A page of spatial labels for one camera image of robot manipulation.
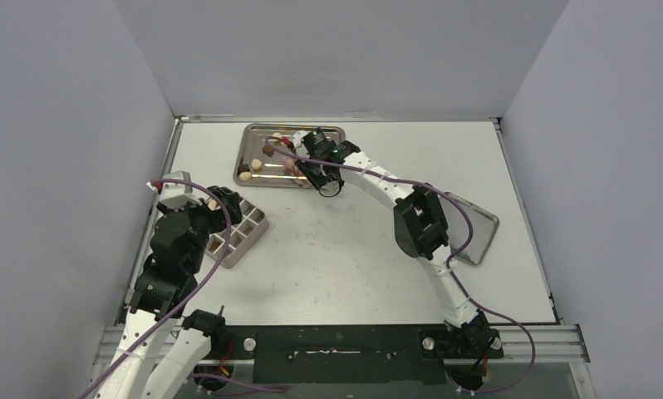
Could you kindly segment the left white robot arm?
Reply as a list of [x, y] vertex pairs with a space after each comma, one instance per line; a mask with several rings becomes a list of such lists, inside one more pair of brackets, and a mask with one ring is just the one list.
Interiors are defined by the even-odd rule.
[[186, 303], [200, 290], [197, 281], [212, 234], [229, 239], [243, 218], [240, 195], [227, 187], [204, 188], [163, 178], [149, 184], [161, 216], [150, 239], [151, 253], [136, 279], [124, 332], [110, 366], [81, 394], [97, 398], [140, 398], [165, 339]]

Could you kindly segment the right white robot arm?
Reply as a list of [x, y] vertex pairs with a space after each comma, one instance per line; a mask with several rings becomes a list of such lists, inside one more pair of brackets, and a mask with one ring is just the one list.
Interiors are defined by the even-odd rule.
[[449, 344], [459, 357], [484, 360], [502, 355], [498, 332], [457, 282], [458, 254], [451, 247], [449, 221], [436, 191], [394, 176], [357, 145], [348, 140], [336, 143], [319, 129], [298, 131], [284, 145], [320, 194], [354, 185], [391, 210], [395, 242], [426, 272], [449, 331]]

